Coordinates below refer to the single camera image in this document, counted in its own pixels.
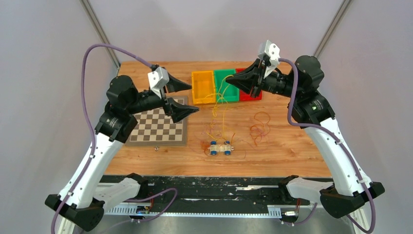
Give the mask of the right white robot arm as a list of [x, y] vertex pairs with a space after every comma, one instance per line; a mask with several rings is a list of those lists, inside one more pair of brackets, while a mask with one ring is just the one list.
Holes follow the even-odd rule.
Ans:
[[288, 74], [276, 70], [265, 76], [259, 59], [226, 82], [254, 97], [269, 92], [290, 98], [288, 122], [302, 128], [315, 143], [332, 175], [331, 182], [308, 180], [291, 175], [279, 183], [283, 203], [296, 198], [321, 204], [334, 218], [348, 216], [370, 199], [383, 194], [380, 182], [373, 182], [359, 166], [341, 134], [335, 112], [318, 87], [324, 78], [314, 56], [300, 56]]

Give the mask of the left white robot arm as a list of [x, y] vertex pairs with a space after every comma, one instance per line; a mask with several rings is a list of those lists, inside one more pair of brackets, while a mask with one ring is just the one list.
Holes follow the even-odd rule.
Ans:
[[162, 108], [176, 123], [198, 111], [195, 106], [166, 97], [166, 93], [190, 90], [190, 84], [156, 71], [148, 76], [150, 87], [142, 92], [129, 76], [112, 79], [106, 92], [108, 103], [92, 130], [92, 142], [84, 158], [67, 185], [45, 200], [46, 206], [84, 231], [93, 230], [104, 213], [118, 204], [132, 198], [143, 202], [149, 196], [148, 181], [135, 173], [96, 191], [109, 163], [137, 126], [135, 114]]

